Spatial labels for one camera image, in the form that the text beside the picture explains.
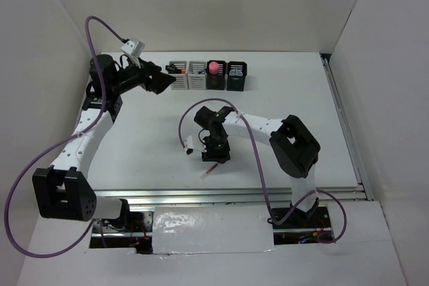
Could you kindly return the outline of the orange highlighter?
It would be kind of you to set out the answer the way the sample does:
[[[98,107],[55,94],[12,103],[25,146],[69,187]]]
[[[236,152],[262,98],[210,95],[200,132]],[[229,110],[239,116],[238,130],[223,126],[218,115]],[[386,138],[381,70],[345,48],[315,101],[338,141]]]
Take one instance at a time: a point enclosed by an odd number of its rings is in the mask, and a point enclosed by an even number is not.
[[[165,69],[166,69],[168,74],[185,74],[186,73],[185,70],[178,68],[174,64],[166,65]]]

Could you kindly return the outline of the red pen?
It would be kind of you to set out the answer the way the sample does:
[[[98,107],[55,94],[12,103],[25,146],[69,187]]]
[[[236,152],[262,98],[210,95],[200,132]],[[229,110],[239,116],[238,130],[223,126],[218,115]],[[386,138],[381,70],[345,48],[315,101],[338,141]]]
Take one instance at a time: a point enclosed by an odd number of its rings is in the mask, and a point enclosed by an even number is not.
[[[201,176],[200,178],[202,180],[205,180],[218,166],[220,165],[220,163],[215,163],[214,165],[212,165],[209,169],[207,169]]]

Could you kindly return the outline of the pink cap glue bottle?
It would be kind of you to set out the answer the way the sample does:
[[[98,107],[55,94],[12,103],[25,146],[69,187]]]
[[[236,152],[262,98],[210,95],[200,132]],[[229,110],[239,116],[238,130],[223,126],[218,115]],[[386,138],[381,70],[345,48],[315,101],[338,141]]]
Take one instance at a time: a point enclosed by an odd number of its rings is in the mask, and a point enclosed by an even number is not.
[[[213,75],[217,75],[221,72],[221,66],[218,62],[212,61],[210,62],[210,64],[208,65],[208,73],[209,74],[213,74]]]

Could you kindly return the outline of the blue glue bottle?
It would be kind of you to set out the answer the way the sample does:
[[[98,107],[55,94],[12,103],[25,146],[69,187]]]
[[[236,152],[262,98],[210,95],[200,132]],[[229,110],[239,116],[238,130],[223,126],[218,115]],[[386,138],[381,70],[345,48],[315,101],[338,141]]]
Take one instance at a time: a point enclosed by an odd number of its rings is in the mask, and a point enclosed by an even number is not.
[[[243,75],[243,71],[240,69],[231,69],[229,71],[229,76],[238,76],[241,77]]]

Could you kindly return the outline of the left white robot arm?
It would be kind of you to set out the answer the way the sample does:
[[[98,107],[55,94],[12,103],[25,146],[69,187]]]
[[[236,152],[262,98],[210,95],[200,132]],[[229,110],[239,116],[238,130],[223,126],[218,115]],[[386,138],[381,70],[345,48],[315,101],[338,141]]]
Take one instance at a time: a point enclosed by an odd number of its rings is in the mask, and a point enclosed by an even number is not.
[[[90,78],[73,138],[49,167],[34,171],[34,192],[44,218],[103,220],[123,232],[132,224],[129,204],[124,199],[97,196],[87,180],[90,165],[119,116],[121,95],[136,87],[160,94],[175,77],[153,62],[140,60],[120,68],[112,56],[100,54],[90,61]]]

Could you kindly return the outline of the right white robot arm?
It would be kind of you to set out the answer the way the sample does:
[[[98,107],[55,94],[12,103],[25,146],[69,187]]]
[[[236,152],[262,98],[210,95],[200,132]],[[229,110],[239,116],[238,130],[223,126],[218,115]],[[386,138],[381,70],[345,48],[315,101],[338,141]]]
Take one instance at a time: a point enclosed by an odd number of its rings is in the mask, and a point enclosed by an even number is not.
[[[202,139],[203,161],[230,160],[229,137],[246,138],[270,147],[279,167],[291,179],[291,216],[295,224],[307,227],[314,222],[318,207],[314,170],[320,144],[297,116],[265,119],[240,114],[229,106],[219,111],[204,106],[196,112],[194,122],[208,131]]]

